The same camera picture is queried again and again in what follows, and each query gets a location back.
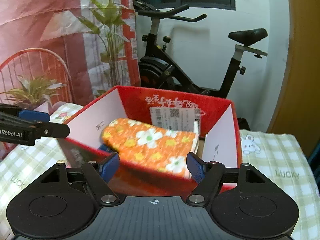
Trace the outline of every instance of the white wall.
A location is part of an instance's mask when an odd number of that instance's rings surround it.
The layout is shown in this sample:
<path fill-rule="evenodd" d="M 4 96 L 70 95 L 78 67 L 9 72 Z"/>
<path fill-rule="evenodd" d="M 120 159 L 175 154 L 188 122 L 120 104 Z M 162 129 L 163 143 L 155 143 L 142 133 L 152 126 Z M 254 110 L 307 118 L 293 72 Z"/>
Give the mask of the white wall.
<path fill-rule="evenodd" d="M 196 17 L 207 14 L 198 23 L 162 20 L 158 43 L 162 36 L 172 37 L 167 52 L 187 75 L 199 86 L 219 89 L 235 49 L 235 41 L 228 38 L 233 31 L 265 28 L 269 32 L 269 0 L 236 0 L 236 11 L 214 8 L 190 8 L 181 16 Z M 144 56 L 143 34 L 148 34 L 151 20 L 138 16 L 136 20 L 139 58 Z M 253 47 L 268 50 L 268 38 Z M 252 124 L 256 115 L 267 59 L 257 59 L 246 52 L 242 66 L 247 68 L 244 76 L 237 75 L 228 98 L 234 101 L 237 115 Z"/>
<path fill-rule="evenodd" d="M 289 1 L 270 1 L 269 56 L 260 102 L 252 129 L 266 131 L 279 97 L 289 47 Z"/>

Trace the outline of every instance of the crosshair symbol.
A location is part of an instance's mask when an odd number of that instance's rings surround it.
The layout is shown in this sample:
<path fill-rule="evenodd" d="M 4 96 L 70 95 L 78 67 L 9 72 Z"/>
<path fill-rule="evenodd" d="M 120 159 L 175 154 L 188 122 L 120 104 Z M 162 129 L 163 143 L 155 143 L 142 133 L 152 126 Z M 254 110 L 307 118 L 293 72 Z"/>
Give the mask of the crosshair symbol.
<path fill-rule="evenodd" d="M 155 205 L 155 204 L 158 204 L 158 203 L 161 202 L 161 201 L 159 201 L 159 200 L 157 200 L 157 199 L 153 199 L 153 200 L 151 200 L 151 201 L 149 201 L 149 202 L 151 202 L 153 205 Z"/>

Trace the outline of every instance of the exercise bike handlebar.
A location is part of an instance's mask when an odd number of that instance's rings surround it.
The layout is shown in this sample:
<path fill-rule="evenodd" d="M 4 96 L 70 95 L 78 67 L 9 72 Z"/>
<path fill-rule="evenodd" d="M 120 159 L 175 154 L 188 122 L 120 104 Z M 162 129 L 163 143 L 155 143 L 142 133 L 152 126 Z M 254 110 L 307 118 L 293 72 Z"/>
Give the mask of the exercise bike handlebar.
<path fill-rule="evenodd" d="M 138 15 L 164 18 L 164 17 L 173 16 L 173 15 L 175 15 L 177 13 L 183 12 L 183 11 L 188 10 L 188 9 L 189 9 L 189 5 L 184 4 L 184 5 L 181 5 L 181 6 L 177 7 L 177 8 L 174 8 L 174 9 L 172 9 L 170 11 L 166 11 L 166 12 L 139 10 L 138 11 Z"/>
<path fill-rule="evenodd" d="M 206 17 L 207 17 L 206 14 L 202 14 L 202 15 L 196 17 L 196 18 L 193 18 L 193 19 L 192 18 L 181 17 L 181 16 L 169 16 L 169 17 L 166 17 L 166 18 L 173 19 L 173 20 L 184 21 L 184 22 L 195 23 L 195 22 L 203 20 Z"/>

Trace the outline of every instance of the red box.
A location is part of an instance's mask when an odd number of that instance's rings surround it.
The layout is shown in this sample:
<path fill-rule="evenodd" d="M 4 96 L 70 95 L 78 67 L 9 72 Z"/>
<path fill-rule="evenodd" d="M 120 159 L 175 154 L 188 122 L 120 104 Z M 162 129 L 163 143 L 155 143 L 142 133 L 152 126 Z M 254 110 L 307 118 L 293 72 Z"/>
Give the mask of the red box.
<path fill-rule="evenodd" d="M 147 89 L 140 87 L 116 86 L 85 106 L 65 123 L 70 127 L 70 136 L 59 139 L 59 144 L 72 167 L 81 163 L 104 159 L 106 152 L 97 150 L 101 145 L 99 126 L 108 125 L 116 118 L 127 118 L 151 124 L 150 107 L 191 107 L 201 109 L 201 136 L 205 136 L 231 106 L 233 136 L 236 158 L 239 166 L 241 158 L 240 134 L 232 101 L 197 94 L 176 91 Z M 121 161 L 120 168 L 109 182 L 111 189 L 128 195 L 186 197 L 195 188 L 192 179 L 184 179 Z"/>

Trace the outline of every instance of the gray ribbed plate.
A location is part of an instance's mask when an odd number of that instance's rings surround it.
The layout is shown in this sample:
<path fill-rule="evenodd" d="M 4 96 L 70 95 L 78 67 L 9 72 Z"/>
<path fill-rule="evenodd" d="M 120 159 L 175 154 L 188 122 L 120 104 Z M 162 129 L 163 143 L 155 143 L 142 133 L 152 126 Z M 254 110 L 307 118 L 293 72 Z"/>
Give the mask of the gray ribbed plate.
<path fill-rule="evenodd" d="M 17 240 L 24 239 L 26 238 L 21 236 L 17 238 Z M 91 225 L 66 239 L 236 240 L 240 238 L 222 231 L 204 208 L 190 207 L 180 197 L 127 197 L 120 206 L 102 208 Z"/>

